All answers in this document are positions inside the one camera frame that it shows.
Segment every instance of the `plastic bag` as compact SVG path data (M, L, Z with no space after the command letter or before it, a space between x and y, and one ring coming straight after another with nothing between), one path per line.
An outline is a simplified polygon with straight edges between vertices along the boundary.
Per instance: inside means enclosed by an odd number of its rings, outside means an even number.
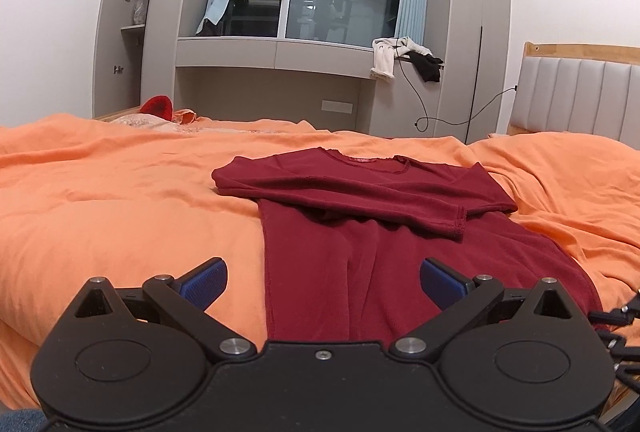
M133 9L133 24L146 23L146 10L149 8L149 0L137 0Z

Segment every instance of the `wooden headboard frame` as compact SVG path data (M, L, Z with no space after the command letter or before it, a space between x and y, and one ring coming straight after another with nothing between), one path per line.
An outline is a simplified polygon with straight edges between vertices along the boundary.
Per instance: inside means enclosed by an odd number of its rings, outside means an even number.
M621 64L636 64L640 66L640 48L629 46L604 46L601 44L534 44L524 43L524 57L555 57L582 58L600 60L604 62L619 62ZM523 135L533 131L509 125L507 134Z

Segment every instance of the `bed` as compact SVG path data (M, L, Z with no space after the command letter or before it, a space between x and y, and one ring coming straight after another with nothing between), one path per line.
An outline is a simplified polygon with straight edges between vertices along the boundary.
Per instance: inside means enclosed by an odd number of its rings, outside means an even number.
M255 343L264 342L257 206L217 195L210 177L236 155L325 147L354 157L400 154L464 167L480 162L518 204L511 218L563 247L591 277L606 311L622 306L640 287L640 153L633 148L640 147L634 117L640 108L640 50L628 48L615 57L611 48L606 54L590 53L592 48L527 43L510 133L541 133L470 146L454 138L383 139L276 120L198 119L142 130L54 115L0 129L0 399L11 408L37 405L31 360L94 275L133 286L224 257L228 288L207 311ZM572 83L560 80L561 71L575 67L563 64L568 59L580 61L575 101L561 109L558 99ZM596 96L594 108L590 99ZM574 119L588 116L591 134L554 132L575 129ZM625 143L617 141L623 138ZM624 333L629 344L640 345L640 327Z

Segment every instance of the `blue gripper pad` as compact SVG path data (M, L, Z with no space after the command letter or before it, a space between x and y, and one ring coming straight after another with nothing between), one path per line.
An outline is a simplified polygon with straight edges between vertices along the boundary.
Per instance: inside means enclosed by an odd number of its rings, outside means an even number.
M218 259L210 265L205 263L183 275L178 293L194 306L206 310L213 301L223 294L228 274L225 261Z
M446 310L469 294L473 289L473 281L466 279L456 272L448 272L445 265L435 264L425 259L420 265L420 287L441 310Z

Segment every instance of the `shirt sleeve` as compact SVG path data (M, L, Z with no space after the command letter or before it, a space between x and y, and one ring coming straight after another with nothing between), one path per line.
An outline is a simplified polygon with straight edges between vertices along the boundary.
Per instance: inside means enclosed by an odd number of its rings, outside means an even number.
M339 215L378 219L452 239L464 233L466 207L440 199L428 189L416 194L353 178L300 175L287 170L277 155L236 157L214 170L212 178L220 195L321 209L327 211L325 219Z

